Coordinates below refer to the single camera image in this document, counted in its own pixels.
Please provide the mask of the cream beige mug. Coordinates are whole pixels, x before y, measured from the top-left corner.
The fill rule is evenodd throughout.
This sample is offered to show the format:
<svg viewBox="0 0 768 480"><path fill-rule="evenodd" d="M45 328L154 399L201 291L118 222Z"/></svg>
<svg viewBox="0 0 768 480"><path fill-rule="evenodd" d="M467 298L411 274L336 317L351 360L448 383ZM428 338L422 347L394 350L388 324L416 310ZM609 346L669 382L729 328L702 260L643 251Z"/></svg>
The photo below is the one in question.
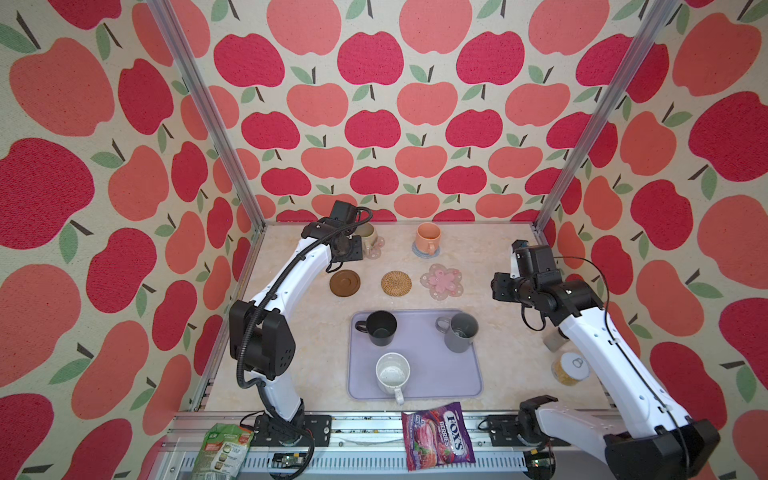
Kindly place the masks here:
<svg viewBox="0 0 768 480"><path fill-rule="evenodd" d="M361 237L364 253L369 255L378 242L378 234L374 226L367 222L356 229L356 234Z"/></svg>

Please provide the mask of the pink flower coaster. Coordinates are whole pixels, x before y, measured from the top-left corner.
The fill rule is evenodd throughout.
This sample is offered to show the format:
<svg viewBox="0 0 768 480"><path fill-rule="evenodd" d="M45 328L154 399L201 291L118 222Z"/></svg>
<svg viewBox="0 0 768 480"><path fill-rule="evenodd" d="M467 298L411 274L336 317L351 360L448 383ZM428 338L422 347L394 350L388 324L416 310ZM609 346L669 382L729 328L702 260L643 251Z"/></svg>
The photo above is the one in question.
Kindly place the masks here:
<svg viewBox="0 0 768 480"><path fill-rule="evenodd" d="M382 255L382 249L385 246L383 237L370 237L363 239L364 257L366 259L378 259Z"/></svg>
<svg viewBox="0 0 768 480"><path fill-rule="evenodd" d="M430 297L443 301L448 297L460 297L464 293L462 273L455 268L433 264L429 271L420 277L420 283L429 290Z"/></svg>

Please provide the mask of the brown wooden round coaster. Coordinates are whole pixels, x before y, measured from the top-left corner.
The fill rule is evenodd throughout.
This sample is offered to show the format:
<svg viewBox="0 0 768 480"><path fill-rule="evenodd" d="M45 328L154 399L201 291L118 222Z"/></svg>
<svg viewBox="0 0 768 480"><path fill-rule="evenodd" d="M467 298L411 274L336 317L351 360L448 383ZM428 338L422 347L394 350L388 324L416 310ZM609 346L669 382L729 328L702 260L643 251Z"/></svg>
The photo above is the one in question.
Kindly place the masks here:
<svg viewBox="0 0 768 480"><path fill-rule="evenodd" d="M329 281L331 292L338 297L350 297L358 292L361 286L359 275L352 270L339 270Z"/></svg>

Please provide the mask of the woven rattan round coaster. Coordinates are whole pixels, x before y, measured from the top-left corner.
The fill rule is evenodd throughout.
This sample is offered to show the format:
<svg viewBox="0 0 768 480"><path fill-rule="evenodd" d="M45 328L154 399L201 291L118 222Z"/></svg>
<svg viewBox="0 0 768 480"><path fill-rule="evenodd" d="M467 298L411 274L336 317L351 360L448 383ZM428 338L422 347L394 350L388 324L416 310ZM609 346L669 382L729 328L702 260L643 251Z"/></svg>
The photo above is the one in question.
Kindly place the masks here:
<svg viewBox="0 0 768 480"><path fill-rule="evenodd" d="M383 292L391 297L402 297L412 289L412 281L403 271L387 272L381 279Z"/></svg>

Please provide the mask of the black mug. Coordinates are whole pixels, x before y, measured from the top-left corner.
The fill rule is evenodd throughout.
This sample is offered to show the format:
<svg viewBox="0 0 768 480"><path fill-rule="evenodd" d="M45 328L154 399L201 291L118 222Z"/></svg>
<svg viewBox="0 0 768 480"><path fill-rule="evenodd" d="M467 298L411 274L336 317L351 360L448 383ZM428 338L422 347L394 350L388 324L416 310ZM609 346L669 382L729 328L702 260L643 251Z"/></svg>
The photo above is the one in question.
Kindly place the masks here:
<svg viewBox="0 0 768 480"><path fill-rule="evenodd" d="M397 330L397 319L388 311L375 311L365 320L355 322L354 328L369 336L371 342L380 347L389 345Z"/></svg>

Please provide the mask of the peach orange mug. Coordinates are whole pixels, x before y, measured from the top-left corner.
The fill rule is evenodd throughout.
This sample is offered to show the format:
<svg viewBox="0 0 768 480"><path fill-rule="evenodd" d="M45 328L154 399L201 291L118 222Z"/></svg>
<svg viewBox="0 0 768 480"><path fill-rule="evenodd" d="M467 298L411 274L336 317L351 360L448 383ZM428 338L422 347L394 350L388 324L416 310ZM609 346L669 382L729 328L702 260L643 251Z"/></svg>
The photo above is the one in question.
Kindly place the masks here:
<svg viewBox="0 0 768 480"><path fill-rule="evenodd" d="M434 223L426 222L418 226L415 243L424 252L433 253L440 246L441 229Z"/></svg>

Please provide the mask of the grey woven round coaster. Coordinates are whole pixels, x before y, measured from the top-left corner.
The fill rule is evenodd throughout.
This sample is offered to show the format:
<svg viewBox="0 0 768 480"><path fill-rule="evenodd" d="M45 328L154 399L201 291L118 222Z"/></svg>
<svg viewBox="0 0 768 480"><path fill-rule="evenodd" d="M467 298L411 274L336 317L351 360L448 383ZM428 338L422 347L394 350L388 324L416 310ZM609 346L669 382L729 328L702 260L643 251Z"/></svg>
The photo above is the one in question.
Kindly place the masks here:
<svg viewBox="0 0 768 480"><path fill-rule="evenodd" d="M413 254L414 254L414 255L416 255L417 257L419 257L419 258L422 258L422 259L434 259L434 258L436 258L436 257L438 257L438 256L440 255L440 253L441 253L441 248L440 248L440 247L437 247L437 248L435 249L435 251L434 251L433 253L431 253L431 254L430 254L430 253L428 253L428 252L424 252L424 251L421 251L421 250L420 250L420 249L417 247L416 243L414 242L414 243L412 244L412 252L413 252Z"/></svg>

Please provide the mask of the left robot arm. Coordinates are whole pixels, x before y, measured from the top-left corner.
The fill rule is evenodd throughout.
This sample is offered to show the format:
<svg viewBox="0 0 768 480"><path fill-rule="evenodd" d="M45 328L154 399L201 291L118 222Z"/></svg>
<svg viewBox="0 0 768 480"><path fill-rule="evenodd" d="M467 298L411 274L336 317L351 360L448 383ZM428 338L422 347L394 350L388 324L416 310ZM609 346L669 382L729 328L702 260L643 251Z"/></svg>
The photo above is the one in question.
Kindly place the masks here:
<svg viewBox="0 0 768 480"><path fill-rule="evenodd" d="M330 215L303 228L291 258L267 286L230 307L229 349L236 361L236 382L258 391L269 436L283 445L312 440L304 426L304 402L288 373L296 353L289 317L320 273L363 259L355 231L372 219L367 207L335 202Z"/></svg>

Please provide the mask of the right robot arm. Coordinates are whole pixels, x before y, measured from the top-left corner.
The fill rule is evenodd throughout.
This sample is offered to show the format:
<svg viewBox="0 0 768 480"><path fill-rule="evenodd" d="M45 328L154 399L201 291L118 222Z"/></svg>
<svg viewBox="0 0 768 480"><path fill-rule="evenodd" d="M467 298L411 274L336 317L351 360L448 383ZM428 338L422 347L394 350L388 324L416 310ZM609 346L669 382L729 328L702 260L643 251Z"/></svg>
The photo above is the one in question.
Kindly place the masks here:
<svg viewBox="0 0 768 480"><path fill-rule="evenodd" d="M621 419L608 422L541 395L521 403L521 442L540 446L563 440L605 463L617 479L690 479L700 473L720 441L708 420L693 419L627 347L607 308L581 280L558 272L513 277L497 272L498 301L533 308L578 348L613 399Z"/></svg>

